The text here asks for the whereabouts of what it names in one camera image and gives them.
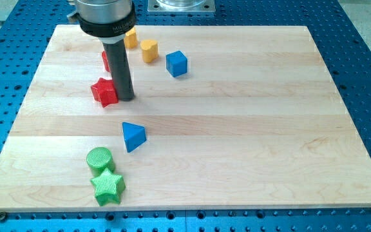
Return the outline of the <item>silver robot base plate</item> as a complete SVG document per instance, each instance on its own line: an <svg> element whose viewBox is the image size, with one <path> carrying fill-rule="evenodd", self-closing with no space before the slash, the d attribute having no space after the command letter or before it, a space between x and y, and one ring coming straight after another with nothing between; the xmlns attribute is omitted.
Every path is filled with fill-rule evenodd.
<svg viewBox="0 0 371 232"><path fill-rule="evenodd" d="M215 12L215 0L149 0L148 12Z"/></svg>

